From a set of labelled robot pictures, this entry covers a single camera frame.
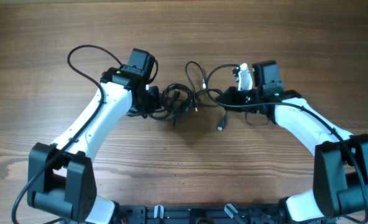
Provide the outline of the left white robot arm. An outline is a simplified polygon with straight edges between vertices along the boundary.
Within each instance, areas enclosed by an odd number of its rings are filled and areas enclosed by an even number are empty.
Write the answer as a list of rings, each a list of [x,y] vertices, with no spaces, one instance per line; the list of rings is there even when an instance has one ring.
[[[70,223],[110,223],[118,204],[97,193],[94,159],[119,121],[131,111],[153,109],[150,68],[111,67],[94,98],[51,144],[36,143],[29,154],[28,206]]]

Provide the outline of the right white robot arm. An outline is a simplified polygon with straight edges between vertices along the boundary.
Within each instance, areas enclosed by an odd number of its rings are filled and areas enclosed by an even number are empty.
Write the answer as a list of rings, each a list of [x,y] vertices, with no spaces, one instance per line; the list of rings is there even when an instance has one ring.
[[[217,97],[227,110],[260,112],[292,133],[313,155],[313,188],[284,200],[293,222],[351,218],[368,221],[368,134],[353,135],[312,109],[295,90],[238,90]]]

